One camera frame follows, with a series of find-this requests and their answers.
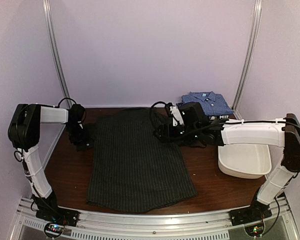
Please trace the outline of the dark striped long sleeve shirt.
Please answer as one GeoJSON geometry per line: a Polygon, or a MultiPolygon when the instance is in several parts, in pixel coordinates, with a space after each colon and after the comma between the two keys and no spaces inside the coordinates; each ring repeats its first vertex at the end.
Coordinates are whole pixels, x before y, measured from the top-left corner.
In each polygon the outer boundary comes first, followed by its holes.
{"type": "Polygon", "coordinates": [[[149,113],[124,109],[87,124],[94,142],[88,205],[146,213],[198,195],[179,146],[154,137],[149,113]]]}

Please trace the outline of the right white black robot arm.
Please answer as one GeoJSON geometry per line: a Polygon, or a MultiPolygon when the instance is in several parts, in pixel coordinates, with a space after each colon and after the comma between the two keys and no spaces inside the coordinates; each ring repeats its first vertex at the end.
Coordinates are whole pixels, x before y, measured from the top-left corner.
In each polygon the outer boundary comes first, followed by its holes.
{"type": "Polygon", "coordinates": [[[283,148],[282,160],[255,192],[246,210],[251,221],[258,220],[290,180],[300,173],[300,123],[293,113],[274,120],[235,120],[206,116],[198,102],[180,107],[171,102],[164,103],[164,109],[169,119],[159,126],[155,124],[154,106],[149,112],[153,135],[163,143],[200,142],[218,147],[250,144],[283,148]]]}

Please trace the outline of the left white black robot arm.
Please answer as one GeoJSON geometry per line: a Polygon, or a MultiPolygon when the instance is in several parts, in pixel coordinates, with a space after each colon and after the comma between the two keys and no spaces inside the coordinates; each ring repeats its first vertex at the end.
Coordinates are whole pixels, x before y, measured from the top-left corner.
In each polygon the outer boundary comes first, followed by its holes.
{"type": "Polygon", "coordinates": [[[41,124],[64,125],[70,143],[77,151],[83,151],[92,146],[89,133],[83,125],[85,117],[86,109],[78,103],[74,103],[69,109],[20,103],[8,127],[8,139],[15,149],[15,159],[22,163],[33,200],[51,222],[59,221],[62,211],[58,207],[56,195],[46,178],[39,156],[41,124]]]}

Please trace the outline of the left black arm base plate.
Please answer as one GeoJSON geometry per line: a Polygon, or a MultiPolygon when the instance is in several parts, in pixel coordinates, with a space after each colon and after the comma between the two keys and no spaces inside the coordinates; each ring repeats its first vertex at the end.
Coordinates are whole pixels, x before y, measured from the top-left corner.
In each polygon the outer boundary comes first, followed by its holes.
{"type": "Polygon", "coordinates": [[[40,207],[36,211],[35,216],[39,219],[56,223],[58,225],[76,227],[79,218],[79,212],[60,207],[57,209],[40,207]]]}

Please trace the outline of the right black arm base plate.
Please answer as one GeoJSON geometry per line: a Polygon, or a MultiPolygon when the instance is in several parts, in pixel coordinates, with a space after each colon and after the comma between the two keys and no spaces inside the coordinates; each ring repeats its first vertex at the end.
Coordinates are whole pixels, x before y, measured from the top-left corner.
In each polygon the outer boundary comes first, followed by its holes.
{"type": "Polygon", "coordinates": [[[272,212],[267,205],[265,207],[248,206],[231,210],[229,216],[232,226],[238,226],[269,218],[272,216],[272,212]]]}

